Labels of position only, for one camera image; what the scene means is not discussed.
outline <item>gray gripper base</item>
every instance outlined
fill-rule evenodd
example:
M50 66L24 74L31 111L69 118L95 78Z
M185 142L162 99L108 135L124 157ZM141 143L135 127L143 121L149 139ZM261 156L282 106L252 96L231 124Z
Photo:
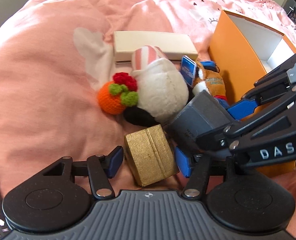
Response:
M291 240L280 231L268 236L231 232L213 221L203 204L176 191L128 191L95 204L79 224L50 235L12 231L4 240Z

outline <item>crocheted orange fruit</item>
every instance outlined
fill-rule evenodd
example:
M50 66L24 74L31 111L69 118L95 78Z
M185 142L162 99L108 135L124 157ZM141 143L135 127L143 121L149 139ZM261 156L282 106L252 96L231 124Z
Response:
M110 81L104 84L99 90L97 99L101 109L108 114L121 114L126 106L121 104L120 95L113 96L109 93L109 86L115 82Z
M121 114L126 107L137 105L137 88L137 81L128 73L116 73L113 81L107 82L99 90L99 106L108 114Z

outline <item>gold box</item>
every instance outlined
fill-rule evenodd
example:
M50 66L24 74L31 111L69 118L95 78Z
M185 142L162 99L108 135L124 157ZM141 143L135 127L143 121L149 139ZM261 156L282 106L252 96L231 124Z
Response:
M125 149L131 172L142 187L179 172L161 125L125 135Z

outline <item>orange box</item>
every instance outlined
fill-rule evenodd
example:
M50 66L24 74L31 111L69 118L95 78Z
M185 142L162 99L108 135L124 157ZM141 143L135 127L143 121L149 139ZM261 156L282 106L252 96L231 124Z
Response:
M223 10L210 41L209 55L226 86L229 104L254 83L296 53L285 34L241 14ZM296 162L258 168L269 177L292 171Z

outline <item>pink bedsheet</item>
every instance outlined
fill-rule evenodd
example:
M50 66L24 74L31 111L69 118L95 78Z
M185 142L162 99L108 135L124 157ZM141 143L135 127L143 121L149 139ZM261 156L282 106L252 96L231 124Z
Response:
M115 72L131 70L114 64L114 31L186 33L199 59L208 60L223 8L278 29L296 45L293 23L271 0L28 1L0 28L2 194L62 156L79 161L108 154L123 144L124 134L140 129L104 114L96 102ZM296 199L296 171L276 180ZM87 187L86 179L78 182ZM116 193L138 189L125 163L111 183ZM184 183L178 175L154 188L181 189ZM296 236L296 213L288 230Z

